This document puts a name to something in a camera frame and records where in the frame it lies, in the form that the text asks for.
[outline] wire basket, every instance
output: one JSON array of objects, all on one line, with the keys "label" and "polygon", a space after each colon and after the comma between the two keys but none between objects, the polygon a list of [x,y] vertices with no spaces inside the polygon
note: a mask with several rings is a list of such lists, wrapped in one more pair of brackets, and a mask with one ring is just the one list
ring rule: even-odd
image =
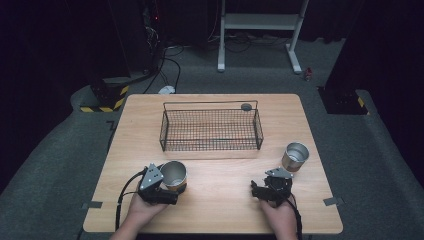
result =
[{"label": "wire basket", "polygon": [[163,151],[259,150],[258,101],[165,102]]}]

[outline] human hand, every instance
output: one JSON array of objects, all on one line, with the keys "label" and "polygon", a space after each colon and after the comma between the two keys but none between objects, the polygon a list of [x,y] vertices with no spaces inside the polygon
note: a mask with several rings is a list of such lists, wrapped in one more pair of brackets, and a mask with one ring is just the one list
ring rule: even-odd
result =
[{"label": "human hand", "polygon": [[[290,197],[288,201],[293,203],[293,198]],[[278,207],[262,199],[260,199],[259,202],[278,240],[297,239],[296,215],[287,201],[283,202]]]},{"label": "human hand", "polygon": [[166,207],[168,204],[149,204],[143,201],[137,193],[134,193],[127,216],[111,239],[135,239],[140,229]]}]

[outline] wooden table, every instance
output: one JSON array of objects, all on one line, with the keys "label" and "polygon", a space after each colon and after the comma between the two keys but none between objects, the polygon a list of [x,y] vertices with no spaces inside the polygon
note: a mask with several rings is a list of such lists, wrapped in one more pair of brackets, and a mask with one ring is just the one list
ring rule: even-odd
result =
[{"label": "wooden table", "polygon": [[[164,102],[257,100],[264,141],[260,150],[163,152],[159,144]],[[272,233],[251,195],[250,181],[263,186],[265,171],[281,166],[292,141],[308,146],[309,160],[294,174],[292,192],[302,215],[304,233],[337,234],[343,229],[322,163],[297,95],[294,94],[178,94],[128,97],[92,201],[84,230],[113,232],[116,202],[124,184],[150,163],[183,162],[188,186],[176,205],[170,205],[142,229],[146,233]],[[136,189],[140,179],[128,187]],[[130,195],[124,198],[121,221]]]}]

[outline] white desk frame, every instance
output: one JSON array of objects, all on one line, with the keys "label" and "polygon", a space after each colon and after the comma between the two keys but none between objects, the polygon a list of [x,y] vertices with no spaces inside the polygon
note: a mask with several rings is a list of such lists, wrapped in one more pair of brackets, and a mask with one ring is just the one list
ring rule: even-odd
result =
[{"label": "white desk frame", "polygon": [[286,44],[293,71],[302,73],[294,48],[305,18],[309,0],[303,0],[299,14],[238,14],[225,12],[225,0],[222,0],[220,43],[218,52],[218,72],[225,71],[225,30],[226,29],[264,29],[292,30],[291,43]]}]

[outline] stainless steel cup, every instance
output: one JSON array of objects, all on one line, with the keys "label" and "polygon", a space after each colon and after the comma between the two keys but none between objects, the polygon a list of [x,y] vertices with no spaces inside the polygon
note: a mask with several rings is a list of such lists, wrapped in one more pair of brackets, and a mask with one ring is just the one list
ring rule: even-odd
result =
[{"label": "stainless steel cup", "polygon": [[163,174],[162,183],[172,191],[184,192],[187,186],[187,169],[179,161],[170,161],[162,165],[160,172]]},{"label": "stainless steel cup", "polygon": [[292,142],[287,145],[286,151],[284,151],[282,165],[289,172],[297,172],[308,158],[308,148],[302,143]]}]

